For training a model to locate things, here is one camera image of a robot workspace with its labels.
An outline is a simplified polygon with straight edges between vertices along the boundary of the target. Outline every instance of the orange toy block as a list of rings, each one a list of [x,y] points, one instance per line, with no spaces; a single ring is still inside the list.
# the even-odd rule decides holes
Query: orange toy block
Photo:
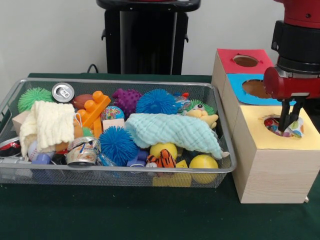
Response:
[[[107,95],[104,95],[102,91],[95,91],[92,94],[93,100],[88,100],[84,104],[85,109],[79,110],[77,113],[81,116],[82,126],[89,128],[94,121],[100,116],[102,111],[111,102]]]
[[[93,135],[94,135],[95,138],[98,139],[101,134],[102,134],[101,118],[98,117],[98,118],[93,122]]]

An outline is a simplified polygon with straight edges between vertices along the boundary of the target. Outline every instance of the white wall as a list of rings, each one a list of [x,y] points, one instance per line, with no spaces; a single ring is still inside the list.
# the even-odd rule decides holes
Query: white wall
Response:
[[[183,74],[211,75],[216,48],[270,50],[283,6],[272,0],[202,0],[189,13]],[[95,0],[0,0],[0,99],[13,83],[39,73],[106,72],[104,10]]]

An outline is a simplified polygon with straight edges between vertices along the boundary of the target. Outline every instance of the yellow ball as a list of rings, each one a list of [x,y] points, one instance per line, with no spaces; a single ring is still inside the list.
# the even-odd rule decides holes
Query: yellow ball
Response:
[[[209,155],[198,155],[189,165],[190,169],[218,169],[218,163],[216,160]],[[192,173],[192,179],[199,184],[209,184],[212,183],[216,178],[216,173]]]
[[[150,155],[153,155],[156,158],[159,158],[160,152],[163,149],[167,149],[169,153],[172,155],[172,157],[175,160],[177,159],[178,151],[177,151],[176,145],[174,145],[173,143],[157,143],[156,145],[153,145],[150,148]]]

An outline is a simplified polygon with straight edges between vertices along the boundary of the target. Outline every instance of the orange tiger toy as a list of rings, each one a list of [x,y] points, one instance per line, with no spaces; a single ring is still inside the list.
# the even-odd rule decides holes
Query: orange tiger toy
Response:
[[[167,149],[160,152],[160,157],[149,155],[146,159],[146,168],[175,168],[176,160]]]

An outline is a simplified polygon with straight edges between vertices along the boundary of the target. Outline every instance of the shape sorter box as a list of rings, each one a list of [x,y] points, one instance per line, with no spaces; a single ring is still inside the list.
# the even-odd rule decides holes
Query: shape sorter box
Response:
[[[215,55],[212,82],[219,91],[231,136],[241,105],[280,105],[275,99],[251,95],[251,84],[263,90],[263,78],[273,63],[262,49],[218,49]]]
[[[232,174],[241,203],[301,204],[318,175],[320,134],[303,109],[302,138],[278,136],[265,127],[265,118],[281,110],[240,106],[232,138],[237,168]]]

